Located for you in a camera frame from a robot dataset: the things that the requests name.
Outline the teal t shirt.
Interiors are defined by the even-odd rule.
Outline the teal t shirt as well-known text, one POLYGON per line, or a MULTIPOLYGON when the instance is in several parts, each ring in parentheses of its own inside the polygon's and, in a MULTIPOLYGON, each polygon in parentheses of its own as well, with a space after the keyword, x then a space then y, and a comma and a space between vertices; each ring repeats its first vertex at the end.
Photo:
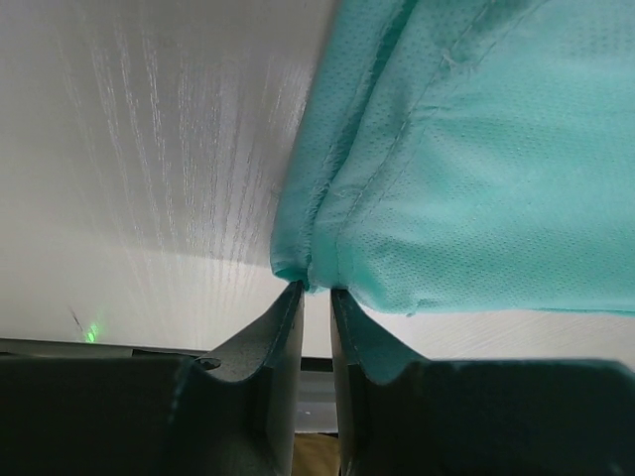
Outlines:
POLYGON ((633 3, 342 2, 271 267, 387 313, 632 313, 633 3))

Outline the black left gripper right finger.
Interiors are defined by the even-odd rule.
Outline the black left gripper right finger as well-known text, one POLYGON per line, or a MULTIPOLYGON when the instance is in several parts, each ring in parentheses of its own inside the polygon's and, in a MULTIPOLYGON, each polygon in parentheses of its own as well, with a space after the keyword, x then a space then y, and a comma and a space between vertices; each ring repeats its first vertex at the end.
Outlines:
POLYGON ((345 475, 630 475, 634 374, 597 359, 433 360, 331 294, 345 475))

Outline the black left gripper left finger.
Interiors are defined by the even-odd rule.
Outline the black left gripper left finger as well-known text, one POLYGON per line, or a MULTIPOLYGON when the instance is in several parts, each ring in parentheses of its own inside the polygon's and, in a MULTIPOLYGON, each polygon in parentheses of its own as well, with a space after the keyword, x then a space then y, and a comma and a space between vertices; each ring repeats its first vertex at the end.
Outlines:
POLYGON ((198 357, 1 354, 5 475, 287 475, 304 289, 198 357))

